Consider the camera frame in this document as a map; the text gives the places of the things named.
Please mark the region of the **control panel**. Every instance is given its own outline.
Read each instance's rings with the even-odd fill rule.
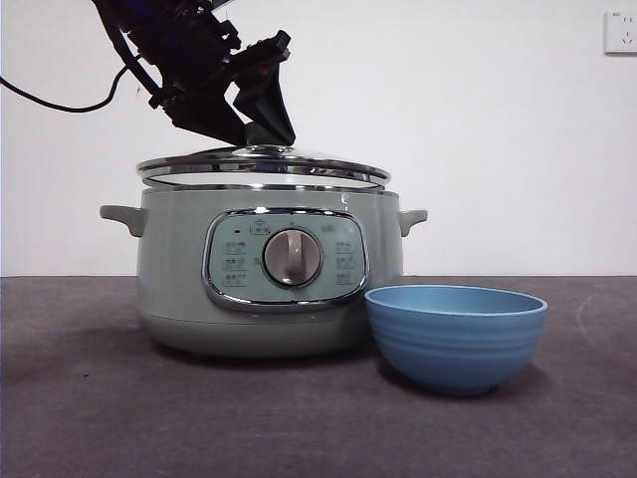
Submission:
[[[211,297],[220,301],[324,302],[360,290],[366,260],[360,228],[345,213],[232,211],[210,227],[204,281]]]

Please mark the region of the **electrical outlet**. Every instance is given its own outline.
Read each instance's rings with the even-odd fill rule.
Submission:
[[[606,12],[606,53],[637,53],[637,11]]]

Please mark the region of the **control knob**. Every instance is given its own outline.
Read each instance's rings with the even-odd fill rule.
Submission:
[[[283,286],[300,286],[312,279],[320,268],[321,251],[307,232],[286,229],[266,244],[264,265],[270,276]]]

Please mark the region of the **cable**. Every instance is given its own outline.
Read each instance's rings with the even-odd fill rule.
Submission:
[[[102,24],[106,30],[106,34],[108,35],[108,38],[110,39],[110,42],[115,48],[117,54],[121,57],[124,64],[128,66],[130,72],[135,75],[143,87],[146,88],[151,95],[157,95],[160,90],[159,85],[135,60],[135,57],[132,55],[132,52],[128,47],[128,43],[124,39],[119,26],[114,20],[114,15],[108,5],[108,2],[98,2],[94,0],[94,3],[98,8],[98,14],[100,15],[100,20],[102,20]]]
[[[139,58],[141,58],[141,55],[137,55],[135,57],[136,60],[138,60]],[[128,71],[128,66],[125,66],[121,70],[119,70],[119,72],[117,72],[117,74],[115,75],[115,78],[112,80],[112,85],[110,86],[110,92],[108,92],[108,96],[106,97],[105,100],[97,103],[96,105],[92,105],[90,107],[82,107],[82,108],[65,107],[62,105],[56,105],[55,103],[46,102],[23,90],[20,90],[18,87],[16,87],[15,85],[12,85],[11,83],[6,81],[2,77],[0,77],[0,83],[4,85],[5,87],[7,87],[9,90],[11,90],[13,93],[20,95],[21,97],[24,97],[27,100],[31,100],[32,102],[37,103],[38,105],[41,105],[43,107],[51,108],[52,110],[59,110],[61,112],[66,112],[66,113],[87,113],[87,112],[94,112],[95,110],[99,110],[100,108],[105,107],[112,101],[113,97],[115,96],[115,90],[117,90],[117,83],[119,83],[119,79],[121,79],[121,77],[127,71]]]

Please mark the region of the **ceramic bowl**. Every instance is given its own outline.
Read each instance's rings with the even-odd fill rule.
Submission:
[[[447,394],[504,383],[531,359],[547,304],[517,292],[414,285],[365,294],[374,338],[401,373]]]

